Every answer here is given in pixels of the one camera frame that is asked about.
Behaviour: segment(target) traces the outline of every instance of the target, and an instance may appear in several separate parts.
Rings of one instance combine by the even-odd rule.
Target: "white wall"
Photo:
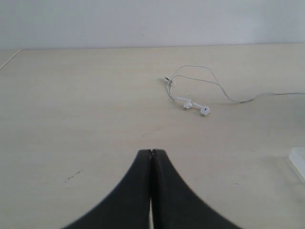
[[[0,50],[305,42],[305,0],[0,3]]]

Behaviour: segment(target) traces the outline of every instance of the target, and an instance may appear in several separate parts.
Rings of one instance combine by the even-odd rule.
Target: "black object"
[[[164,150],[140,150],[118,186],[66,229],[239,229],[187,186]]]

